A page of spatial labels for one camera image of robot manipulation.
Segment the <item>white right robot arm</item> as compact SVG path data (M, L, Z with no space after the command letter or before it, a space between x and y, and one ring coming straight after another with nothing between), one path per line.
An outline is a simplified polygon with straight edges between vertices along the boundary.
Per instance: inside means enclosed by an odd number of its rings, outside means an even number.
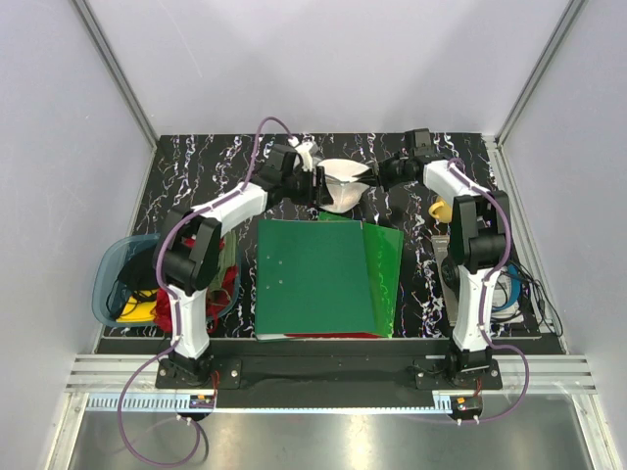
M438 152L426 129L405 134L405 149L352 174L355 182L384 190L417 182L451 209L449 259L458 270L458 320L452 338L463 353L492 346L493 294L512 248L509 200L465 174L459 158Z

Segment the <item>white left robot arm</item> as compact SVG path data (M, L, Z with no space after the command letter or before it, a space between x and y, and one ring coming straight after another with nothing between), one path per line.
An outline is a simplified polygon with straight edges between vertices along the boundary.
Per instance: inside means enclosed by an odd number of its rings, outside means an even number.
M333 201L314 142L275 144L257 170L227 193L192 208L173 207L161 228L154 253L158 283L169 296L172 321L170 355L180 358L177 376L192 388L211 378L206 296L218 273L222 238L243 222L284 199L311 206Z

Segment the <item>light green plastic folder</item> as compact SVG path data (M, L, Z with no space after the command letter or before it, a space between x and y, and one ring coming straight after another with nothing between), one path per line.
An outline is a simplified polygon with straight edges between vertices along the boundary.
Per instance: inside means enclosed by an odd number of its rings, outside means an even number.
M290 334L365 332L391 336L396 314L403 233L322 211L305 251L307 267L296 295Z

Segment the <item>yellow tape roll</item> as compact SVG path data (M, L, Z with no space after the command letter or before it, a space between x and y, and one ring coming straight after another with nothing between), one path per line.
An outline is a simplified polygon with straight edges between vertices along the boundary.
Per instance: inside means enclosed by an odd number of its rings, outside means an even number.
M449 204L447 204L444 200L440 200L440 199L438 199L435 203L433 203L430 206L428 213L433 219L441 223L449 224L452 222L452 219L453 219L452 207Z

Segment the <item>olive green garment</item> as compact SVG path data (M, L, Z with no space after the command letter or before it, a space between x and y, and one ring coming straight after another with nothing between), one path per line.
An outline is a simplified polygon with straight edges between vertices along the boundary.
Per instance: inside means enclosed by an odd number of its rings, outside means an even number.
M210 290L215 291L221 288L226 277L228 268L236 264L237 258L237 235L231 230L227 232L220 240L217 274L210 284Z

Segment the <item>red folder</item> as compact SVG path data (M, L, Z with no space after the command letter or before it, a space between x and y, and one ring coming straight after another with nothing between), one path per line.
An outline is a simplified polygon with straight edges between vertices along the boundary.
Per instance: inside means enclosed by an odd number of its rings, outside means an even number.
M293 339L338 339L338 340L347 340L347 339L359 339L359 340L369 340L369 339L379 339L380 336L372 333L365 332L349 332L349 333L299 333L299 334L287 334L282 335L279 339L293 340Z

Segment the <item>red garment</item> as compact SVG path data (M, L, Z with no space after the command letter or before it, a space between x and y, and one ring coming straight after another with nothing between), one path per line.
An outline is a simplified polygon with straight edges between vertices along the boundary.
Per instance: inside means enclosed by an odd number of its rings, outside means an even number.
M208 287L205 305L207 329L210 335L215 333L219 324L219 320L233 308L235 301L239 296L239 275L240 261L237 242L236 264L227 269L226 277L222 283L221 288L215 291L211 291L210 286ZM169 296L163 289L158 290L154 323L165 333L172 332Z

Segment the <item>black garment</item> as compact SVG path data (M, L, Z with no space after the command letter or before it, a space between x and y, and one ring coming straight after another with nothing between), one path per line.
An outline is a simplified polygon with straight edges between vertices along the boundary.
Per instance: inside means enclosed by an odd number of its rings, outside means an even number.
M154 252L155 248L148 248L133 255L118 275L118 281L140 303L157 298L159 284L153 266Z

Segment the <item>yellow garment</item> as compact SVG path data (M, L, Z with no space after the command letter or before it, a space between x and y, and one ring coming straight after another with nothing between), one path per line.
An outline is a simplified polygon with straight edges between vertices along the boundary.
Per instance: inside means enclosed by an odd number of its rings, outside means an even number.
M155 318L157 294L158 290L133 292L117 318L117 323L152 322Z

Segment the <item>blue plastic basket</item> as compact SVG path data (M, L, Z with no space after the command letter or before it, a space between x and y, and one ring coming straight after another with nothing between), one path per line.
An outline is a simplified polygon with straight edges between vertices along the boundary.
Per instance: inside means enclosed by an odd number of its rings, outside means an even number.
M118 281L118 275L128 260L138 252L148 248L157 248L160 235L157 233L135 235L117 241L103 255L97 271L92 294L92 311L94 316L105 326L119 330L159 328L154 320L144 323L117 323L117 318L130 297L130 293ZM239 253L240 288L241 255Z

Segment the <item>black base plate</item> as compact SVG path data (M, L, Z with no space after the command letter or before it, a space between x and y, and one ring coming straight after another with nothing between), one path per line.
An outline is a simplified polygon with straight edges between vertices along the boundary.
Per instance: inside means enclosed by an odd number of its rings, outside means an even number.
M176 360L160 361L156 387L200 389L212 384L244 390L287 383L393 383L419 390L499 390L499 366L488 352L458 354L448 340L217 339L195 372Z

